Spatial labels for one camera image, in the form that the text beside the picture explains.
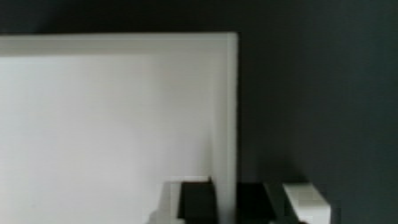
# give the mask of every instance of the white object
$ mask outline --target white object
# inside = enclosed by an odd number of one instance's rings
[[[330,224],[330,205],[313,184],[284,184],[298,220],[307,224]]]
[[[0,223],[146,224],[211,177],[231,224],[234,116],[234,34],[0,37]]]

